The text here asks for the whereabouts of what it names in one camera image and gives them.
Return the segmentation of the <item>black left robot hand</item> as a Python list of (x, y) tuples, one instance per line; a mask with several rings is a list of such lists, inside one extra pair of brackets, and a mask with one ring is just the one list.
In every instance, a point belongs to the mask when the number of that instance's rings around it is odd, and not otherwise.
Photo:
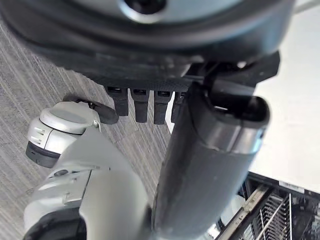
[[(114, 108), (68, 96), (44, 109), (26, 155), (52, 173), (24, 212), (26, 240), (197, 240), (248, 174), (270, 121), (292, 0), (3, 0), (32, 51), (102, 85)], [(129, 113), (174, 128), (154, 202), (101, 133)]]

